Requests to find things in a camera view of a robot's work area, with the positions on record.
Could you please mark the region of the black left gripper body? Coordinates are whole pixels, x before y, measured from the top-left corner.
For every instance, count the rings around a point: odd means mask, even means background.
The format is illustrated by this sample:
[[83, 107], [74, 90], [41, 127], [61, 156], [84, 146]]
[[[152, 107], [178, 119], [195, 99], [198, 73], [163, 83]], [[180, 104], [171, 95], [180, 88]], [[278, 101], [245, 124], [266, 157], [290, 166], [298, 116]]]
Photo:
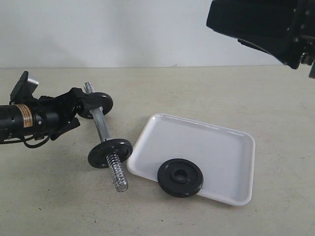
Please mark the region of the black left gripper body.
[[84, 93], [80, 88], [71, 88], [70, 91], [57, 97], [41, 96], [39, 104], [46, 115], [49, 133], [59, 130], [63, 125], [76, 118], [81, 110], [81, 98]]

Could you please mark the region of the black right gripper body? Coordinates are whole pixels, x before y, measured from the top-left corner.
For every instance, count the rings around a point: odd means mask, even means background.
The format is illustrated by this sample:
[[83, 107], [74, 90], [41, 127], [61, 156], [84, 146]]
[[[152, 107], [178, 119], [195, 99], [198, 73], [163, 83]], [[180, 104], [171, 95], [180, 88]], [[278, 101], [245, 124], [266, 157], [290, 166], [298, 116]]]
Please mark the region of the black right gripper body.
[[315, 78], [315, 1], [298, 0], [294, 10], [293, 43], [299, 64], [311, 67], [309, 78]]

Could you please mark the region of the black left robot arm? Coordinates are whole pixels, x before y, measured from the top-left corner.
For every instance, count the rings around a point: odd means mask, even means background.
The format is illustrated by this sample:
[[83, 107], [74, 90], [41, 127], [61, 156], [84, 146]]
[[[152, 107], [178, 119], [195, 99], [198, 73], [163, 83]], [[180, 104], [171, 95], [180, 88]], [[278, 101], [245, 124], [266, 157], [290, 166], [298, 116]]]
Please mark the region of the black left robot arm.
[[31, 139], [54, 141], [80, 126], [77, 115], [92, 119], [91, 109], [103, 109], [105, 115], [113, 107], [111, 96], [103, 92], [86, 94], [80, 88], [57, 97], [27, 95], [0, 107], [0, 142], [12, 144]]

